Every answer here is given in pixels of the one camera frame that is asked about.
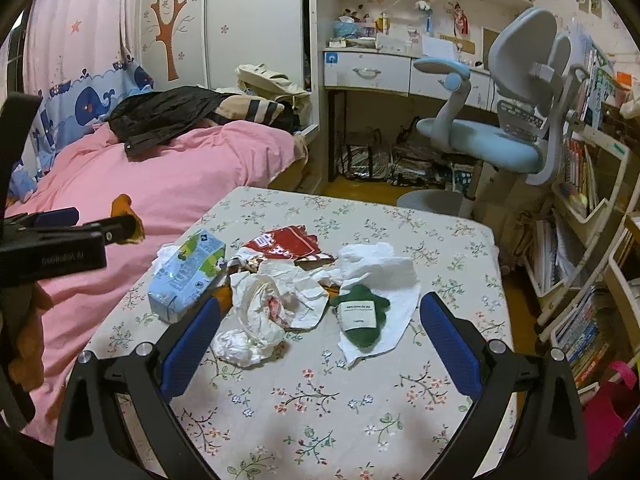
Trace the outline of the white paper wrapper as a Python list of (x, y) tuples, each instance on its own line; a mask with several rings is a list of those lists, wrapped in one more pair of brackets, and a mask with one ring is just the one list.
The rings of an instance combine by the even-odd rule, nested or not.
[(257, 272), (231, 275), (233, 310), (248, 340), (272, 349), (288, 330), (311, 330), (321, 321), (329, 294), (290, 260), (265, 260)]

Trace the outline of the floral tablecloth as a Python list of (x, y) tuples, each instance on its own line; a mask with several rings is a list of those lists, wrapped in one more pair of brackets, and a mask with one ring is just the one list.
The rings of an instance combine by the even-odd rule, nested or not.
[[(333, 255), (350, 244), (392, 245), (412, 260), (424, 292), (485, 337), (511, 339), (494, 234), (477, 222), (260, 188), (237, 188), (200, 220), (228, 252), (290, 224)], [(224, 479), (417, 479), (470, 405), (417, 318), (393, 351), (349, 364), (332, 313), (286, 336), (274, 360), (252, 370), (206, 354), (171, 404)]]

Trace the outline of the red snack wrapper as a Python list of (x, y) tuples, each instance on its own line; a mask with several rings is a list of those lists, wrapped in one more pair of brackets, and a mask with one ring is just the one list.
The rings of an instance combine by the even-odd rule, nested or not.
[(284, 259), (294, 262), (332, 262), (334, 255), (321, 249), (318, 236), (304, 226), (285, 226), (263, 232), (246, 242), (239, 252), (248, 258)]

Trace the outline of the large white paper towel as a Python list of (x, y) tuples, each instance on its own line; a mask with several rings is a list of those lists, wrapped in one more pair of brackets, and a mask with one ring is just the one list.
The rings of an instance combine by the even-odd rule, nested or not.
[(390, 303), (381, 335), (371, 347), (359, 349), (342, 331), (338, 346), (348, 367), (397, 347), (420, 299), (421, 285), (409, 257), (396, 255), (387, 243), (347, 245), (338, 251), (334, 263), (312, 271), (311, 276), (322, 285), (340, 286), (341, 296), (362, 285)]

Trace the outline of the pink curtain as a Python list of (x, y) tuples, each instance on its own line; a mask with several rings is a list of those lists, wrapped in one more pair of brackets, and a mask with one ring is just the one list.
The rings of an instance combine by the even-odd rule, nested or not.
[(32, 0), (22, 14), (24, 92), (38, 94), (76, 79), (82, 70), (104, 73), (139, 54), (141, 0)]

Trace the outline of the light blue drink carton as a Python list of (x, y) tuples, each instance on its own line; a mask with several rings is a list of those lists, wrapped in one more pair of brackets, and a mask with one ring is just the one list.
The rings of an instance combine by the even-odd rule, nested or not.
[(154, 272), (148, 289), (151, 310), (165, 323), (178, 323), (205, 301), (226, 271), (226, 244), (209, 230), (196, 231)]

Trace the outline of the white rolling book cart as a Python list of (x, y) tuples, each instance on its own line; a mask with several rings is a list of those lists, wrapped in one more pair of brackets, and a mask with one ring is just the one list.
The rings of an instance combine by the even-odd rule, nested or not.
[(570, 35), (570, 65), (582, 85), (562, 136), (561, 166), (541, 214), (527, 227), (521, 258), (539, 304), (537, 350), (564, 349), (580, 384), (605, 360), (637, 347), (605, 323), (597, 287), (639, 205), (639, 116), (628, 114), (637, 81), (625, 82), (585, 34)]

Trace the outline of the pink duvet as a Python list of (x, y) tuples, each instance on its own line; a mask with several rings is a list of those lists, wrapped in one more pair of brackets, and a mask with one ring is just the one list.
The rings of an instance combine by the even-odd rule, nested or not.
[(25, 429), (29, 437), (53, 442), (76, 356), (157, 251), (238, 186), (265, 188), (303, 154), (298, 136), (254, 122), (193, 129), (136, 162), (107, 125), (64, 148), (35, 194), (9, 206), (8, 213), (74, 207), (87, 223), (108, 217), (113, 200), (126, 194), (145, 238), (107, 246), (102, 270), (43, 282), (53, 307), (42, 317), (44, 379), (32, 393), (36, 414)]

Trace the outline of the red shopping bag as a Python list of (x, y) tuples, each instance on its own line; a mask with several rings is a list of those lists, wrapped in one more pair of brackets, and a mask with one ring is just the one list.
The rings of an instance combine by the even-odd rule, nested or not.
[(623, 361), (613, 361), (608, 369), (620, 378), (601, 382), (584, 408), (590, 474), (613, 456), (639, 421), (638, 376)]

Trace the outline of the striped beige cloth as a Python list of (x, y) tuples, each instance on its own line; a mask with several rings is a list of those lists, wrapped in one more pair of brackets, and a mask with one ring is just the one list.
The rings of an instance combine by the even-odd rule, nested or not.
[(294, 133), (300, 119), (290, 103), (279, 103), (260, 96), (224, 94), (217, 107), (206, 116), (216, 125), (244, 120)]

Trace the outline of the small white tissue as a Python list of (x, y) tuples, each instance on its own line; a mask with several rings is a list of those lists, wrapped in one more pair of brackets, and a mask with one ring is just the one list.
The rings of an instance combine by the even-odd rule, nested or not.
[(236, 367), (250, 368), (271, 358), (274, 349), (283, 341), (284, 330), (278, 328), (265, 337), (253, 337), (246, 330), (235, 328), (216, 333), (213, 352), (217, 359)]

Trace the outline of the blue grey desk chair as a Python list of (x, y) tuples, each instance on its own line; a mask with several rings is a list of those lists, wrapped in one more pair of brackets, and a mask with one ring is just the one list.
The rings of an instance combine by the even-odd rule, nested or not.
[(401, 195), (398, 206), (469, 218), (483, 166), (500, 176), (524, 178), (529, 186), (550, 185), (561, 169), (563, 136), (573, 120), (573, 103), (588, 73), (570, 62), (572, 42), (559, 32), (554, 15), (533, 6), (500, 32), (488, 54), (488, 70), (501, 96), (498, 125), (459, 118), (471, 92), (471, 72), (446, 58), (418, 58), (424, 74), (442, 75), (449, 98), (433, 118), (416, 123), (416, 131), (442, 154), (475, 159), (465, 192), (420, 190)]

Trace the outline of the orange sausage snack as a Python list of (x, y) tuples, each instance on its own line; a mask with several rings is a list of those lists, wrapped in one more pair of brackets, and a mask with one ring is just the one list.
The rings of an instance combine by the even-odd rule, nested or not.
[(217, 287), (212, 296), (217, 300), (220, 314), (225, 316), (232, 308), (232, 288), (229, 284)]

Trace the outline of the whale print blue pillow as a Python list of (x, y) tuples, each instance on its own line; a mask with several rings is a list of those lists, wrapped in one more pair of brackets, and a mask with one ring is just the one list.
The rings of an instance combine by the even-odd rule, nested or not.
[(116, 61), (102, 74), (82, 70), (76, 79), (40, 90), (40, 107), (21, 159), (14, 164), (9, 196), (26, 202), (63, 148), (94, 131), (124, 99), (153, 89), (154, 80), (134, 59)]

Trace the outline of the black jacket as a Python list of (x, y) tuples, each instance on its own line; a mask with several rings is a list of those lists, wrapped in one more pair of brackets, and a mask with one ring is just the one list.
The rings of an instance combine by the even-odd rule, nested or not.
[(213, 120), (230, 96), (197, 86), (140, 93), (120, 102), (107, 122), (124, 144), (127, 158), (138, 160), (194, 129), (201, 120)]

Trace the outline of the white desk with drawers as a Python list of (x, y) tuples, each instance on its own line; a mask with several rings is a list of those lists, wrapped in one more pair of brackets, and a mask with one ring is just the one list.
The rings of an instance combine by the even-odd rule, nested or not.
[[(334, 90), (370, 90), (400, 96), (444, 95), (433, 77), (416, 77), (410, 62), (432, 41), (453, 44), (463, 57), (482, 57), (484, 32), (500, 32), (530, 0), (309, 0), (310, 82), (319, 126), (320, 182), (336, 175)], [(373, 30), (369, 47), (331, 47), (334, 25), (356, 13), (358, 26)]]

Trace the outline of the beige canvas bag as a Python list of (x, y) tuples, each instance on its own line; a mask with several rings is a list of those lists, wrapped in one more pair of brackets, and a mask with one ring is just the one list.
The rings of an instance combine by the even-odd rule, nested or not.
[(238, 87), (250, 90), (262, 98), (276, 102), (289, 102), (301, 112), (310, 104), (311, 93), (282, 74), (270, 70), (265, 64), (241, 64), (235, 69)]

